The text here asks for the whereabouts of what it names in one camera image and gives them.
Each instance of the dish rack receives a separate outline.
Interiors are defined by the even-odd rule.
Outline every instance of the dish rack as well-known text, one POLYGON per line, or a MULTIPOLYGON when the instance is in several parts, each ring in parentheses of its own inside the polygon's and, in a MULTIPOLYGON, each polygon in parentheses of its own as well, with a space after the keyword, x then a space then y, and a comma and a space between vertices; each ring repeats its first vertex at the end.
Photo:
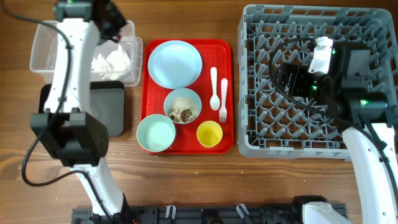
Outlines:
MULTIPOLYGON (((371 49, 370 91, 387 95, 397 106, 398 48, 394 24, 385 9, 252 4, 238 27, 239 151, 247 157, 296 159, 327 157, 350 160, 335 122, 309 113, 274 91, 268 76, 270 53, 283 41, 328 36, 361 42, 371 49)), ((309 65, 306 42, 291 43, 276 53, 276 64, 309 65)), ((308 98, 296 100, 318 110, 308 98)))

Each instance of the wood grain surface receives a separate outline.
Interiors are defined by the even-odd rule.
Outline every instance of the wood grain surface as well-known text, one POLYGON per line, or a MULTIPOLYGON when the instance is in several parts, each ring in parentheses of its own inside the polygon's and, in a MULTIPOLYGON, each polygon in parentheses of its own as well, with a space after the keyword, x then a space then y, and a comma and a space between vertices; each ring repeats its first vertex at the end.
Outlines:
MULTIPOLYGON (((9 9, 28 17, 52 20, 54 0, 8 0, 9 9)), ((219 38, 233 50, 235 115, 238 105, 237 29, 249 1, 116 1, 136 25, 144 44, 153 39, 219 38)), ((257 1, 380 7, 392 12, 388 0, 257 1)), ((79 180, 68 177, 48 187, 28 187, 21 179, 22 159, 34 140, 29 121, 38 109, 40 75, 29 70, 37 25, 0 13, 0 223, 69 223, 71 210, 90 205, 79 180)), ((130 205, 236 205, 291 202, 296 195, 322 195, 347 204, 349 219, 361 223, 361 206, 352 163, 333 159, 250 159, 235 144, 222 156, 151 156, 136 140, 141 87, 127 88, 126 128, 112 138, 109 166, 130 205)), ((39 182, 68 171, 39 146, 28 165, 28 176, 39 182)))

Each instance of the clear plastic container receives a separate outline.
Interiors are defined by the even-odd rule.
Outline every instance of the clear plastic container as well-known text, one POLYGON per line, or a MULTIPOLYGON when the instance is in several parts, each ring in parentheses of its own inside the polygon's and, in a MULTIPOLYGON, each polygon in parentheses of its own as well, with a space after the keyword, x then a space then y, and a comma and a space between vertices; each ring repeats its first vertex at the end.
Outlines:
MULTIPOLYGON (((57 25, 57 21, 46 21, 52 25, 57 25)), ((126 86, 136 86, 139 83, 142 69, 142 40, 136 37, 134 23, 127 21, 127 25, 121 29, 122 39, 118 43, 130 56, 130 67, 123 71, 91 72, 91 81, 109 81, 104 78, 105 74, 123 73, 118 80, 126 86)), ((43 25, 37 27, 35 39, 33 41, 32 53, 30 55, 30 70, 39 73, 47 83, 52 83, 55 60, 57 58, 57 33, 43 25)), ((102 54, 105 58, 114 50, 118 49, 118 44, 107 41, 96 47, 93 58, 102 54)))

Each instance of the yellow cup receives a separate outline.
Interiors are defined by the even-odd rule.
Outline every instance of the yellow cup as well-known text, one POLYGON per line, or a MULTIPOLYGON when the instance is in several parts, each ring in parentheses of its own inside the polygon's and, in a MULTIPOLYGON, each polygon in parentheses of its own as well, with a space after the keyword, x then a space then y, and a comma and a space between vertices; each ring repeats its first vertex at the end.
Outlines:
POLYGON ((198 127, 197 138, 203 147, 215 147, 223 138, 223 129, 217 122, 205 121, 198 127))

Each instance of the plastic spoon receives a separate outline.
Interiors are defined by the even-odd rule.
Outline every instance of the plastic spoon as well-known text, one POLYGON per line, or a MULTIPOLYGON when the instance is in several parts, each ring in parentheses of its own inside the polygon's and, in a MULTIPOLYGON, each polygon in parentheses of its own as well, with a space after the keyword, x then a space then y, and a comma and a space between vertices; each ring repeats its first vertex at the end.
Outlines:
POLYGON ((213 96, 210 99, 210 106, 213 110, 220 108, 220 99, 217 96, 217 68, 210 69, 211 85, 213 86, 213 96))

